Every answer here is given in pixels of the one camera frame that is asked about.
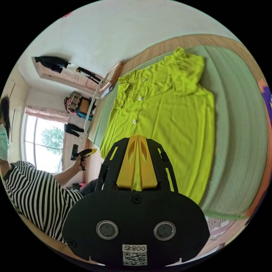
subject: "camera lens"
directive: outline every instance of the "camera lens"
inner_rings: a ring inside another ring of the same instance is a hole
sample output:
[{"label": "camera lens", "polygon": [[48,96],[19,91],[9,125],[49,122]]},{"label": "camera lens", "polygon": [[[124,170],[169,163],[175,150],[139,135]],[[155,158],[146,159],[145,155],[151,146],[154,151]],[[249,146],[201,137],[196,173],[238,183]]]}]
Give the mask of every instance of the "camera lens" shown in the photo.
[{"label": "camera lens", "polygon": [[114,239],[118,234],[118,227],[111,221],[101,221],[96,226],[97,234],[106,240]]},{"label": "camera lens", "polygon": [[161,222],[154,228],[154,236],[160,241],[171,239],[176,233],[176,227],[171,222]]}]

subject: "yellow-green shirt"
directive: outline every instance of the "yellow-green shirt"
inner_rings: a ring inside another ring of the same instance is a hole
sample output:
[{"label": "yellow-green shirt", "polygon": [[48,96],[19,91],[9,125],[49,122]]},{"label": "yellow-green shirt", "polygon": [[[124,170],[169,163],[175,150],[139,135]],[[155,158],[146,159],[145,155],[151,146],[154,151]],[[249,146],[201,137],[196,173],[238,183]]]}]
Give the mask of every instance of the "yellow-green shirt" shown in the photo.
[{"label": "yellow-green shirt", "polygon": [[160,143],[173,166],[179,193],[197,204],[214,153],[214,97],[200,86],[204,58],[182,48],[162,61],[119,78],[118,94],[101,144],[105,158],[124,137]]}]

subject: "striped shirt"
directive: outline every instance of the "striped shirt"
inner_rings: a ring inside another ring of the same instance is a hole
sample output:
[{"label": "striped shirt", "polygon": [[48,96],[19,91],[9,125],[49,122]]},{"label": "striped shirt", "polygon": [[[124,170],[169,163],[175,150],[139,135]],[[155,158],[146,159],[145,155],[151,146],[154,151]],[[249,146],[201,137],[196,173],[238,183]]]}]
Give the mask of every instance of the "striped shirt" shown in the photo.
[{"label": "striped shirt", "polygon": [[63,223],[71,207],[83,197],[81,193],[63,189],[52,174],[37,170],[29,162],[17,161],[11,166],[4,184],[17,211],[45,234],[65,243]]}]

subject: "tree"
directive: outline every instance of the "tree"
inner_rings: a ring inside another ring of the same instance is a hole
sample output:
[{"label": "tree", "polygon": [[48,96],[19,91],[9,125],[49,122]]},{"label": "tree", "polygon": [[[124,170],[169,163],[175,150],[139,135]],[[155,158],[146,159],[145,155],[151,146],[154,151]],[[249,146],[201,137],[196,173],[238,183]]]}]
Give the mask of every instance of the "tree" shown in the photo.
[{"label": "tree", "polygon": [[55,155],[61,155],[63,145],[63,133],[60,128],[53,127],[52,129],[45,129],[42,132],[42,142],[46,145],[48,151],[52,151]]}]

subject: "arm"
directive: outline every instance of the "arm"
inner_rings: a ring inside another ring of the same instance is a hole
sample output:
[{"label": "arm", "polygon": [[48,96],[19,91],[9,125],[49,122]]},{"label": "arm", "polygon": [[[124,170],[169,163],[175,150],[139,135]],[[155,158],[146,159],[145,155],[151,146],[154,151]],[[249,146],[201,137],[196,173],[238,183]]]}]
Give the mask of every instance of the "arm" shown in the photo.
[{"label": "arm", "polygon": [[78,172],[82,171],[82,166],[86,166],[86,159],[83,162],[80,161],[79,156],[74,162],[73,166],[69,167],[65,171],[55,174],[54,177],[60,186],[66,185]]},{"label": "arm", "polygon": [[76,174],[78,173],[78,171],[76,169],[74,169],[72,166],[69,167],[68,169],[66,169],[65,171],[55,174],[54,177],[57,181],[57,183],[60,186],[64,186],[66,185],[70,179],[72,179]]}]

